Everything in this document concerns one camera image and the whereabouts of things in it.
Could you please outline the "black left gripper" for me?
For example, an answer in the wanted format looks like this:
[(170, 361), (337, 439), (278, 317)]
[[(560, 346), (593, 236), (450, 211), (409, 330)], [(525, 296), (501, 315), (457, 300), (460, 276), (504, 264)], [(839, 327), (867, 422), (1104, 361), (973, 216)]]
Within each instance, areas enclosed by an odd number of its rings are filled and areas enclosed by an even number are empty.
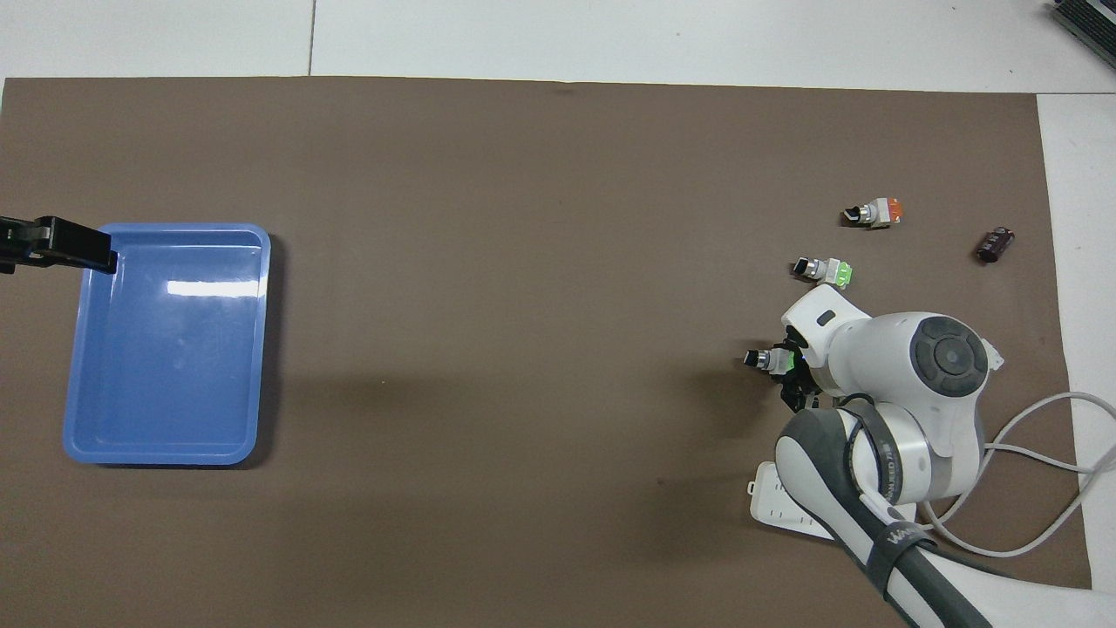
[(114, 274), (117, 253), (112, 250), (107, 232), (86, 228), (62, 218), (21, 220), (1, 218), (1, 274), (12, 276), (17, 265), (39, 267), (33, 258), (33, 242), (44, 228), (44, 247), (39, 248), (45, 265), (66, 265)]

